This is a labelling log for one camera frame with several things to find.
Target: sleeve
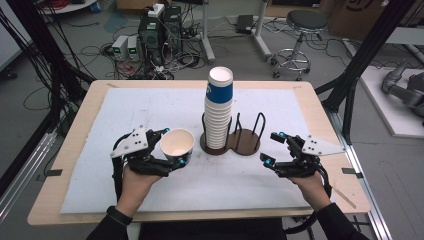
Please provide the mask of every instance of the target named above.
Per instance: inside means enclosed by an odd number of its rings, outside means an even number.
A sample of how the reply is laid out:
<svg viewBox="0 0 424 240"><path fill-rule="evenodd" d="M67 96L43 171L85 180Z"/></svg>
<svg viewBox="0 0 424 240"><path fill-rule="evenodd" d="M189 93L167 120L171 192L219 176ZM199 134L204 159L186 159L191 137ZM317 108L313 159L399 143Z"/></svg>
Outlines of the sleeve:
<svg viewBox="0 0 424 240"><path fill-rule="evenodd" d="M127 234L127 225L131 223L132 218L126 217L113 206L107 210L107 213L87 240L120 240Z"/></svg>
<svg viewBox="0 0 424 240"><path fill-rule="evenodd" d="M328 240L368 239L353 227L335 203L318 211L317 218Z"/></svg>

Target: wooden table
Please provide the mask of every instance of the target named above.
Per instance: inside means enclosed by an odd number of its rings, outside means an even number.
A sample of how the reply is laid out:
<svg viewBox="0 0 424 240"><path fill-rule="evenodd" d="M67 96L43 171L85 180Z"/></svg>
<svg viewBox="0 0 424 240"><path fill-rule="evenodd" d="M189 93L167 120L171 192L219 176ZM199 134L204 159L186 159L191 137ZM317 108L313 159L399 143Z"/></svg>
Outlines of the wooden table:
<svg viewBox="0 0 424 240"><path fill-rule="evenodd" d="M204 88L206 81L95 81L64 140L52 169L63 169L61 176L48 177L28 216L31 225L96 223L104 214L61 214L72 171L84 147L88 133L110 88ZM312 86L307 82L235 81L235 89L293 90L310 133L323 140L338 144L337 136ZM321 157L330 175L333 195L344 213L366 213L369 202L356 175L343 174L342 168L351 168L345 154ZM229 219L272 216L307 215L311 208L244 209L231 211L150 212L137 213L134 221L172 221L196 219Z"/></svg>

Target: black metal frame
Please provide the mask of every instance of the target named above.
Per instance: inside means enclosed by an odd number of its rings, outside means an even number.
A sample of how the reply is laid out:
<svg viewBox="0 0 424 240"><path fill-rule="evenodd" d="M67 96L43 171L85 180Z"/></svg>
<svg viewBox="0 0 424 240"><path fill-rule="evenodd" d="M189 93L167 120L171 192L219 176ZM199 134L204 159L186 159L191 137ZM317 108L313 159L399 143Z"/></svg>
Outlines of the black metal frame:
<svg viewBox="0 0 424 240"><path fill-rule="evenodd" d="M350 127L356 84L414 3L415 0L391 0L346 70L336 79L315 89L317 95L333 89L328 98L322 101L323 107L331 112L338 112L340 104L346 99L342 134L349 145L352 144Z"/></svg>

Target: stool seat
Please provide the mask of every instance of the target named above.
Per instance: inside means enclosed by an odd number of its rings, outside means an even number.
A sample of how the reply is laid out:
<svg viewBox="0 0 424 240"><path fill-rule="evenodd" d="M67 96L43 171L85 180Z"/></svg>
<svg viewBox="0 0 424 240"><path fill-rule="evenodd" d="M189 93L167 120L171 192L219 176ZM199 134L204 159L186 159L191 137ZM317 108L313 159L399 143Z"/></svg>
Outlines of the stool seat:
<svg viewBox="0 0 424 240"><path fill-rule="evenodd" d="M327 18L309 10L293 10L287 14L287 22L308 30L320 30L327 26Z"/></svg>

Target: cardboard box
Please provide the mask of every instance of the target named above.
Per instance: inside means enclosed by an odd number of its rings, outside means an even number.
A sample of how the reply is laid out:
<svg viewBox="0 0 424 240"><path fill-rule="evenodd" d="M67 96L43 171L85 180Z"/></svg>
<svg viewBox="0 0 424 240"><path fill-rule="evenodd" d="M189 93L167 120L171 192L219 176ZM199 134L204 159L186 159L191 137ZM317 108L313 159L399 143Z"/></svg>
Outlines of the cardboard box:
<svg viewBox="0 0 424 240"><path fill-rule="evenodd" d="M382 2L382 0L321 0L320 11L329 16L328 32L331 35L363 40L384 11ZM407 22L421 2L421 0L415 1L401 24ZM422 18L424 11L416 16L412 24L418 23Z"/></svg>
<svg viewBox="0 0 424 240"><path fill-rule="evenodd" d="M118 9L141 10L145 7L152 7L155 3L164 3L166 0L116 0Z"/></svg>

